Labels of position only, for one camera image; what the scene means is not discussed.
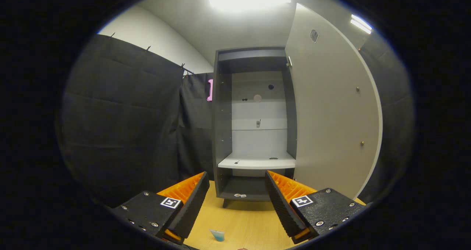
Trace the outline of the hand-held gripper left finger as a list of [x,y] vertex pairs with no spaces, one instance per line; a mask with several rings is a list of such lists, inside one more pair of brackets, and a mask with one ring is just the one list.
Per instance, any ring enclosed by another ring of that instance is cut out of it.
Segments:
[[123,224],[165,243],[183,245],[190,236],[210,187],[206,171],[158,193],[142,191],[111,214]]

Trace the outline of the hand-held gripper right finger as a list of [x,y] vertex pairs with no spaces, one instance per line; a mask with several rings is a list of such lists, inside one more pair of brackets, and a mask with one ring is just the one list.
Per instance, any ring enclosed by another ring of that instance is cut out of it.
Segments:
[[282,227],[295,244],[339,228],[366,208],[333,188],[315,190],[271,170],[265,172],[265,185]]

